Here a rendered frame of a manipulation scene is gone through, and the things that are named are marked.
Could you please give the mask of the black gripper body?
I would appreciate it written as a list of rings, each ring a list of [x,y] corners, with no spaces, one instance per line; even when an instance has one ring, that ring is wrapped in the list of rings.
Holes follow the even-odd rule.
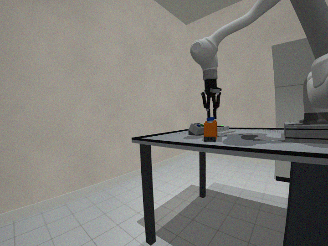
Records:
[[[209,96],[210,87],[217,87],[216,79],[206,79],[205,80],[205,93]],[[213,93],[211,92],[211,97],[213,97]]]

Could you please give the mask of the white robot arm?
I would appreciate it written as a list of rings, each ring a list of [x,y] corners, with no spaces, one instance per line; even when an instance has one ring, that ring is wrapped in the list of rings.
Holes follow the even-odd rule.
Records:
[[[247,27],[281,0],[257,0],[244,16],[214,34],[196,40],[190,53],[203,70],[203,80],[217,79],[218,45],[228,35]],[[328,6],[325,0],[290,0],[315,57],[303,84],[303,124],[328,124]]]

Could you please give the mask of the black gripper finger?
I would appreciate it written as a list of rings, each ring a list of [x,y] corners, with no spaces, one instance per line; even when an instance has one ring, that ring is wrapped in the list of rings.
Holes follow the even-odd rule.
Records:
[[[206,108],[207,111],[207,118],[210,118],[210,98],[211,98],[211,92],[209,91],[209,96],[207,96],[207,101],[205,97],[205,91],[201,93],[202,99],[203,99],[203,105],[204,108]]]
[[[215,93],[213,93],[213,97],[212,98],[212,102],[213,102],[213,117],[215,117],[216,119],[216,111],[217,111],[217,108],[219,108],[220,106],[220,95],[221,95],[221,92],[220,93],[217,93],[217,97],[215,96]],[[216,97],[216,99],[215,99]]]

